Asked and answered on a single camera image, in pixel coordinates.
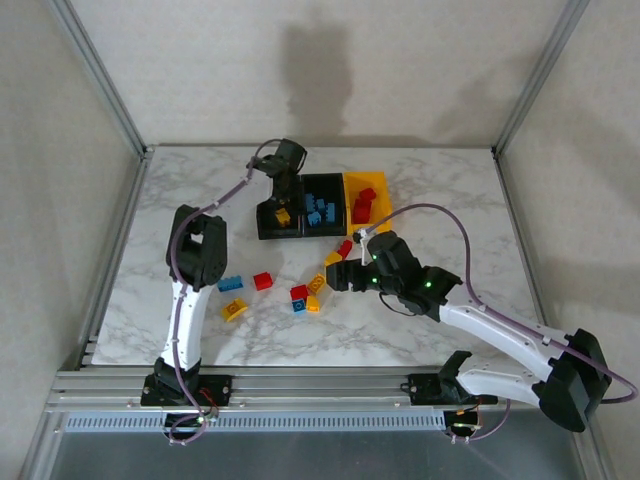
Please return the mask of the yellow printed lego brick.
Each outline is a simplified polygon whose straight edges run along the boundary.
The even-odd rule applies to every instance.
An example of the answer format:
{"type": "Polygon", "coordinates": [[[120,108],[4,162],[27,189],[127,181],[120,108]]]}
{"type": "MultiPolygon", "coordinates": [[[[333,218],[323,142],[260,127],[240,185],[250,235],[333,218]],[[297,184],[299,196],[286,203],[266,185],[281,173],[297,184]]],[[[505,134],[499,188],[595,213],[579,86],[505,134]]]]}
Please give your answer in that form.
{"type": "Polygon", "coordinates": [[[248,309],[247,303],[242,298],[235,298],[221,310],[221,316],[225,322],[231,322],[242,315],[248,309]]]}

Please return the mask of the black plastic bin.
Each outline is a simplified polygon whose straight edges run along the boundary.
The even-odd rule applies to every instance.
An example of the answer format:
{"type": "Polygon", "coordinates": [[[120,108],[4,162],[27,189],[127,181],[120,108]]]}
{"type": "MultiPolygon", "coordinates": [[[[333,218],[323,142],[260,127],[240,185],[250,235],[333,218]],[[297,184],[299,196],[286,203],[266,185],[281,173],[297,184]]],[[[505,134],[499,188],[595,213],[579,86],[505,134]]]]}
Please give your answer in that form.
{"type": "Polygon", "coordinates": [[[300,177],[302,183],[302,228],[303,237],[327,237],[343,236],[346,234],[346,201],[343,184],[343,176],[340,173],[306,174],[300,177]],[[325,210],[319,211],[322,215],[322,225],[311,228],[307,221],[305,208],[305,194],[312,193],[315,203],[318,198],[325,200],[326,205],[333,202],[336,205],[336,221],[334,224],[327,224],[325,210]]]}
{"type": "Polygon", "coordinates": [[[285,192],[274,192],[273,182],[272,191],[270,197],[259,203],[256,209],[256,222],[258,237],[260,240],[274,240],[274,239],[289,239],[289,238],[301,238],[303,228],[301,224],[302,216],[302,183],[300,176],[297,175],[293,182],[290,184],[289,189],[285,192]],[[277,206],[274,204],[273,195],[281,193],[284,199],[289,198],[289,195],[293,192],[300,194],[300,205],[289,206],[282,205],[277,206]],[[279,208],[285,208],[291,216],[291,226],[289,228],[280,228],[277,225],[274,213],[279,208]]]}

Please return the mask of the yellow plastic bin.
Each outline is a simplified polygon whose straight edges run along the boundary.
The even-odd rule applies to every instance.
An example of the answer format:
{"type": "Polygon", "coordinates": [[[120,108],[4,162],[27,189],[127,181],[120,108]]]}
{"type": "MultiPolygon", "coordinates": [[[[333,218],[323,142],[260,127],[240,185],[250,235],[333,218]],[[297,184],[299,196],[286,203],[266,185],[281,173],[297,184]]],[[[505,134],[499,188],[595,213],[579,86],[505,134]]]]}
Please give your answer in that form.
{"type": "Polygon", "coordinates": [[[387,180],[383,172],[346,172],[343,174],[343,184],[346,201],[347,234],[352,235],[361,228],[368,228],[381,221],[393,211],[387,180]],[[352,223],[352,208],[359,192],[366,188],[373,188],[377,197],[371,201],[372,211],[370,222],[356,225],[352,223]]]}

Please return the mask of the wide aluminium base rail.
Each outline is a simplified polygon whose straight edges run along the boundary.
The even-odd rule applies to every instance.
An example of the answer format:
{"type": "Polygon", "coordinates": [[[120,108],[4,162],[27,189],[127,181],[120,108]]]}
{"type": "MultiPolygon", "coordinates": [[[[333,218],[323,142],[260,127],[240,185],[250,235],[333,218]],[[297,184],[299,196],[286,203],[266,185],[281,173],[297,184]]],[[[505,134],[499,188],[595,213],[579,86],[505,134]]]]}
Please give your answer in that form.
{"type": "MultiPolygon", "coordinates": [[[[411,408],[401,385],[422,367],[205,367],[203,374],[229,375],[230,400],[221,412],[394,411],[411,408]]],[[[142,410],[193,412],[188,405],[144,405],[149,367],[90,367],[56,374],[45,400],[49,412],[142,410]]]]}

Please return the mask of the aluminium side rail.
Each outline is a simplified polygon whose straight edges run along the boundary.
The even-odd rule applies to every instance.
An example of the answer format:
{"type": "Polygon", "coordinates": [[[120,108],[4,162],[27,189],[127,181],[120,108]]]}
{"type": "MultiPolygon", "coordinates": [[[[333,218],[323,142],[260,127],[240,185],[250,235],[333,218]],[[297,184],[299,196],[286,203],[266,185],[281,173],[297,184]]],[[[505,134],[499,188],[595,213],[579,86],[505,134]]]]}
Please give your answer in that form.
{"type": "Polygon", "coordinates": [[[99,268],[96,284],[89,296],[89,305],[79,339],[64,363],[64,370],[76,371],[91,364],[91,360],[86,361],[85,358],[91,358],[95,351],[153,155],[153,148],[147,150],[136,165],[126,202],[115,218],[114,236],[107,243],[106,259],[99,268]]]}
{"type": "MultiPolygon", "coordinates": [[[[524,211],[508,169],[506,156],[500,155],[495,146],[491,147],[491,155],[517,238],[520,257],[524,265],[537,318],[544,325],[559,329],[561,325],[556,315],[552,312],[549,302],[544,297],[543,285],[537,271],[536,252],[531,243],[532,236],[528,230],[524,211]]],[[[589,426],[583,433],[573,435],[573,442],[585,480],[619,480],[601,425],[596,416],[593,416],[589,426]]]]}

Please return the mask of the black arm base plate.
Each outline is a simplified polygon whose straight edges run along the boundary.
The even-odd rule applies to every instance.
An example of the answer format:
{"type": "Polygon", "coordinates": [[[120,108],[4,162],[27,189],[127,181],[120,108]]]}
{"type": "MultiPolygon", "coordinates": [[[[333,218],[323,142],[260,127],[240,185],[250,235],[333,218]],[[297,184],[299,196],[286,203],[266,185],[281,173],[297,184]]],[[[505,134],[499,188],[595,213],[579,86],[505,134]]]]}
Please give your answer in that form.
{"type": "MultiPolygon", "coordinates": [[[[183,377],[183,382],[195,401],[203,407],[227,406],[232,390],[232,377],[228,375],[199,375],[183,377]]],[[[162,379],[154,374],[148,375],[140,397],[144,407],[153,406],[189,406],[191,400],[182,390],[175,372],[162,379]]]]}
{"type": "Polygon", "coordinates": [[[410,374],[401,385],[416,406],[465,406],[496,405],[498,398],[492,395],[475,395],[465,390],[457,380],[441,378],[438,374],[410,374]]]}

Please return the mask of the aluminium frame post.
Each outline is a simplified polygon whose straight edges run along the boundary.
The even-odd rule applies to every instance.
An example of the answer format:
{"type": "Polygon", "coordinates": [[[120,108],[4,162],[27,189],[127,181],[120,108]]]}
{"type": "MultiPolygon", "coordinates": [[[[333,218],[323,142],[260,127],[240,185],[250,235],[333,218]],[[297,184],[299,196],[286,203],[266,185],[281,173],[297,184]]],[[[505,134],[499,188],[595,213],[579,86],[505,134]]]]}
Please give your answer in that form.
{"type": "Polygon", "coordinates": [[[496,142],[492,145],[496,161],[507,152],[590,2],[591,0],[566,0],[551,34],[541,52],[535,57],[532,70],[496,142]]]}
{"type": "Polygon", "coordinates": [[[45,3],[58,20],[62,31],[68,36],[124,140],[139,159],[145,159],[149,147],[135,125],[71,0],[45,0],[45,3]]]}

